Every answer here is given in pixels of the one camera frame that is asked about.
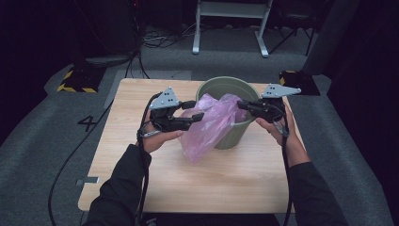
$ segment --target person's left hand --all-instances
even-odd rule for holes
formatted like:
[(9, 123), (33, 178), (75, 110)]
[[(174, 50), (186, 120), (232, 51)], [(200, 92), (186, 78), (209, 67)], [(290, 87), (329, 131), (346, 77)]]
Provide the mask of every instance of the person's left hand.
[[(150, 110), (147, 113), (146, 120), (150, 120)], [(153, 127), (152, 122), (148, 123), (147, 126), (145, 127), (146, 133), (156, 131), (155, 127)], [(152, 135), (150, 137), (144, 137), (143, 138), (143, 144), (144, 144), (144, 150), (147, 153), (152, 153), (153, 151), (158, 150), (166, 141), (175, 139), (177, 137), (180, 137), (183, 134), (183, 131), (177, 130), (173, 132), (167, 132), (167, 133), (158, 133), (156, 135)]]

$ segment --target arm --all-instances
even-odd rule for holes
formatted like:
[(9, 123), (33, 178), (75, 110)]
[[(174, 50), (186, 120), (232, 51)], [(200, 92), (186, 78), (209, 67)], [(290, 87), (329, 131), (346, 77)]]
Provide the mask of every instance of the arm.
[[(295, 133), (295, 121), (291, 110), (285, 106), (290, 136), (286, 153), (290, 175), (290, 196), (295, 207), (298, 225), (347, 225), (343, 211), (337, 204), (326, 181), (316, 170), (308, 153)], [(282, 135), (274, 124), (263, 119), (257, 123), (271, 134), (279, 145)]]
[[(146, 126), (147, 132), (154, 130), (151, 123)], [(144, 169), (152, 160), (150, 153), (159, 149), (164, 142), (182, 134), (183, 131), (174, 131), (145, 138), (144, 150), (140, 150), (137, 145), (129, 145), (114, 168), (111, 178), (101, 186), (100, 196), (91, 204), (88, 221), (84, 225), (135, 225)]]

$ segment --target metal stand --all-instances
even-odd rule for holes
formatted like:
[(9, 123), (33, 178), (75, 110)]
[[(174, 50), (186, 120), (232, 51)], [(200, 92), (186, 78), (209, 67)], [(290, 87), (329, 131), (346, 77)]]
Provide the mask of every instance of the metal stand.
[(220, 16), (262, 19), (261, 29), (255, 31), (255, 37), (258, 41), (262, 56), (269, 57), (263, 42), (263, 32), (272, 3), (273, 0), (268, 0), (266, 4), (220, 3), (198, 0), (193, 54), (197, 55), (200, 52), (200, 16)]

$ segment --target printed number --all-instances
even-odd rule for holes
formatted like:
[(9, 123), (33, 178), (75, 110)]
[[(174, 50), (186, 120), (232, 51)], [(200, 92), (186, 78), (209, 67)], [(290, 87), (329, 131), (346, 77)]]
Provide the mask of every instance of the printed number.
[(86, 126), (86, 132), (90, 129), (90, 125), (95, 125), (97, 122), (93, 122), (94, 117), (87, 116), (84, 119), (80, 120), (78, 124), (84, 124)]

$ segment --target yellow black hazard stripe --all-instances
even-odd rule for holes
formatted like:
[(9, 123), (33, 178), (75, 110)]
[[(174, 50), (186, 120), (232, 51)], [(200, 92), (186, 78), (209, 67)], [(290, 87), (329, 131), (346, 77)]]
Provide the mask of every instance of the yellow black hazard stripe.
[(286, 83), (285, 79), (284, 79), (284, 75), (286, 73), (296, 73), (295, 71), (283, 71), (281, 73), (279, 73), (279, 84), (284, 86), (284, 84)]
[(84, 80), (79, 78), (81, 76), (79, 73), (74, 73), (73, 68), (70, 68), (57, 91), (98, 92), (98, 87), (103, 78), (102, 73), (104, 73), (104, 70), (97, 71), (92, 79)]

